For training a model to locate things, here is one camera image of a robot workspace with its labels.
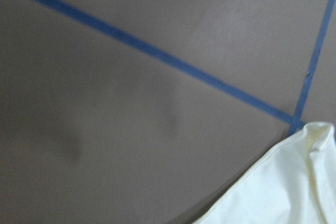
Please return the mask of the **white long-sleeve cat shirt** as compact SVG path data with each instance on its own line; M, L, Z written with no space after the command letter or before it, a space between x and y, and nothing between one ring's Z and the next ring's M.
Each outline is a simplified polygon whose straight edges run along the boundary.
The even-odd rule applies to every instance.
M311 122L272 147L198 223L335 223L335 128Z

